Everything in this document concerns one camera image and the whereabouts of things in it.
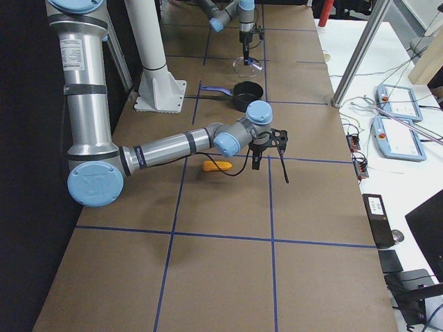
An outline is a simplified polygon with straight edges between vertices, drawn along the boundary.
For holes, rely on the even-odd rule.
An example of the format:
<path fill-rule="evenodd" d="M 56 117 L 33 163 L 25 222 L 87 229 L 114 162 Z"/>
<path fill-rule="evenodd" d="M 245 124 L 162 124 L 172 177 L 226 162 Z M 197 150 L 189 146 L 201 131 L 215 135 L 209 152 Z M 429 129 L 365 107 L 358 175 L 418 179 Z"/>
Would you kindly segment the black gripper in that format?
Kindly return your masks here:
<path fill-rule="evenodd" d="M 250 66 L 249 64 L 249 44 L 252 42 L 252 31 L 239 32 L 239 42 L 242 44 L 242 50 L 243 50 L 243 65 L 244 66 Z"/>
<path fill-rule="evenodd" d="M 260 133 L 258 137 L 248 144 L 253 152 L 252 169 L 259 169 L 262 160 L 262 152 L 272 147 L 271 134 L 269 132 Z"/>

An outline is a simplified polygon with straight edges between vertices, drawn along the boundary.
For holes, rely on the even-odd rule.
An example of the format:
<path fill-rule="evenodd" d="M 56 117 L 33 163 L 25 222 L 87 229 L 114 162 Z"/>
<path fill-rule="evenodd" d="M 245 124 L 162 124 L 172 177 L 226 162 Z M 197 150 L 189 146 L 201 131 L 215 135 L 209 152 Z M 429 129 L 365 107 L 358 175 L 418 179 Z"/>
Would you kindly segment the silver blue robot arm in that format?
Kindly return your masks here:
<path fill-rule="evenodd" d="M 253 40 L 255 23 L 255 2 L 247 0 L 231 1 L 225 8 L 219 8 L 213 1 L 195 1 L 196 5 L 204 12 L 209 20 L 210 27 L 219 33 L 227 25 L 238 18 L 239 20 L 239 42 L 242 44 L 243 65 L 250 66 L 253 63 L 249 55 L 249 46 Z"/>
<path fill-rule="evenodd" d="M 136 108 L 178 113 L 187 83 L 169 72 L 156 5 L 153 1 L 125 4 L 143 65 Z M 213 123 L 201 129 L 144 145 L 119 147 L 111 138 L 102 42 L 111 35 L 105 1 L 47 1 L 49 25 L 60 40 L 64 96 L 69 107 L 73 144 L 68 151 L 69 194 L 78 203 L 101 207 L 114 202 L 124 179 L 135 171 L 176 162 L 211 148 L 231 157 L 249 148 L 253 167 L 261 153 L 275 146 L 273 113 L 264 101 L 247 106 L 232 125 Z"/>

